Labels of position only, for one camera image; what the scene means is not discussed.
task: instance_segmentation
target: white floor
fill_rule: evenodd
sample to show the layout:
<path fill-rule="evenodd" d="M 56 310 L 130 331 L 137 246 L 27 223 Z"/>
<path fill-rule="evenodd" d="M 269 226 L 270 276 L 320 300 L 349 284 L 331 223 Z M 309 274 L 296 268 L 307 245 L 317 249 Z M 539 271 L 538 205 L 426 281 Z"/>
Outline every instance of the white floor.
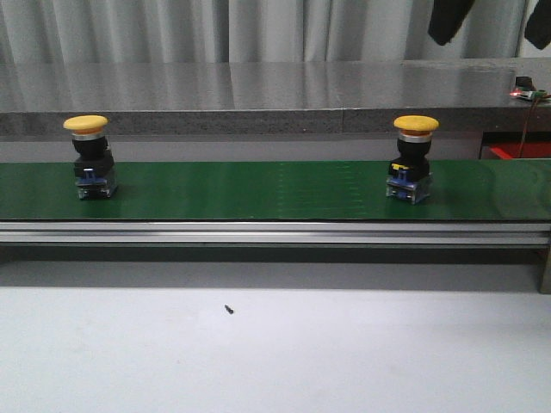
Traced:
<path fill-rule="evenodd" d="M 549 412 L 551 296 L 534 271 L 7 262 L 0 411 Z M 382 279 L 433 288 L 365 288 Z"/>

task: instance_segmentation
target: yellow button cap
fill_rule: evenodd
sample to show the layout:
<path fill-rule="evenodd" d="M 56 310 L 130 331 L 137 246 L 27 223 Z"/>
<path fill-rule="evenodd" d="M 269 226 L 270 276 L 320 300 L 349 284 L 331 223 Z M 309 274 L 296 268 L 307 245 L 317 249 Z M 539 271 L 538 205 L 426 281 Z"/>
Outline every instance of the yellow button cap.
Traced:
<path fill-rule="evenodd" d="M 98 133 L 107 125 L 108 120 L 97 114 L 86 114 L 69 118 L 63 123 L 65 129 L 71 129 L 74 133 L 88 134 Z"/>
<path fill-rule="evenodd" d="M 429 116 L 410 114 L 396 118 L 394 120 L 394 126 L 406 131 L 432 132 L 437 129 L 440 124 L 438 120 L 430 118 Z"/>

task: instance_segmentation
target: granite countertop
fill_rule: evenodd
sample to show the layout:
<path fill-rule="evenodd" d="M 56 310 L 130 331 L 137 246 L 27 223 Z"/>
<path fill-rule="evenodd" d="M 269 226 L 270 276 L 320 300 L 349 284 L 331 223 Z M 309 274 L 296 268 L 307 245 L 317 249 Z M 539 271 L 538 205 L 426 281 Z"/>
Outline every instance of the granite countertop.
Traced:
<path fill-rule="evenodd" d="M 390 132 L 401 114 L 444 131 L 522 130 L 515 76 L 551 89 L 551 59 L 0 65 L 0 136 L 62 133 L 75 114 L 111 134 Z M 551 130 L 543 104 L 530 130 Z"/>

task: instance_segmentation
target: black cloth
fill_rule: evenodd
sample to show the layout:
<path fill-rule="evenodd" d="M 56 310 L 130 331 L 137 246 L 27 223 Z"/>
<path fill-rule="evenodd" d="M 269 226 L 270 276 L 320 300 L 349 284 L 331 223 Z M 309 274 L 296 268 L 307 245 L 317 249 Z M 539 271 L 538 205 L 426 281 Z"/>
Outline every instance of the black cloth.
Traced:
<path fill-rule="evenodd" d="M 551 43 L 551 0 L 537 2 L 526 23 L 524 37 L 540 50 Z"/>
<path fill-rule="evenodd" d="M 440 46 L 449 43 L 461 27 L 474 0 L 434 0 L 429 35 Z"/>

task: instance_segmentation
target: gray curtain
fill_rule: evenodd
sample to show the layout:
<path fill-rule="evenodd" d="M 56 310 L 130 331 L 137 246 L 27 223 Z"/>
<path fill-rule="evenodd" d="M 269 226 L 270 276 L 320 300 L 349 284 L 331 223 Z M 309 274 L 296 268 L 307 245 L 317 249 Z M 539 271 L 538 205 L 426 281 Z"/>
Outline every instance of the gray curtain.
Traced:
<path fill-rule="evenodd" d="M 0 63 L 508 58 L 524 0 L 476 0 L 446 46 L 432 0 L 0 0 Z"/>

